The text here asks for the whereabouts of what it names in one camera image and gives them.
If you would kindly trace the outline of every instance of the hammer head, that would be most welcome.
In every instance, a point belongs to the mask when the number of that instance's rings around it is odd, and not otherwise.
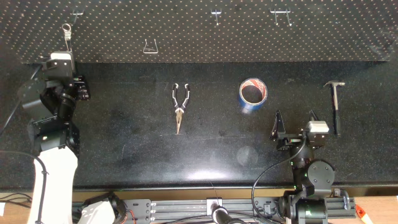
[[[345,82],[339,82],[337,80],[332,80],[332,81],[328,81],[324,86],[327,86],[331,84],[333,87],[335,86],[344,86],[346,83]]]

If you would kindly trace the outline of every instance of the white paper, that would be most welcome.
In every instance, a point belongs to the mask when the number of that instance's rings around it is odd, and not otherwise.
[[[4,215],[4,207],[6,206],[5,202],[0,203],[0,216]]]

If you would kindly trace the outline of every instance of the tape roll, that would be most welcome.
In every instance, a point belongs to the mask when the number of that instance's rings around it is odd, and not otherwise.
[[[256,87],[262,95],[262,100],[260,102],[250,102],[243,96],[243,90],[248,86]],[[267,100],[268,91],[266,84],[258,78],[248,78],[247,80],[243,81],[241,86],[239,87],[239,101],[241,105],[246,110],[258,110],[262,104]]]

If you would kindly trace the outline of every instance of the hammer handle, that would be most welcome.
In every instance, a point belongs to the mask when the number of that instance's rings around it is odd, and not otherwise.
[[[341,124],[340,124],[340,116],[338,115],[338,110],[335,110],[334,117],[335,117],[335,134],[337,135],[337,137],[340,137]]]

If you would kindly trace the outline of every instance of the hammer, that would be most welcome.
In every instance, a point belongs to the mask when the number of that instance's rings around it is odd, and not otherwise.
[[[337,103],[337,86],[344,86],[346,83],[345,82],[339,82],[336,80],[332,80],[332,81],[328,81],[324,87],[326,85],[331,84],[331,86],[333,87],[333,106],[335,106],[335,112],[333,114],[333,117],[335,119],[335,135],[337,135],[337,137],[341,136],[340,133],[340,116],[338,115],[338,103]]]

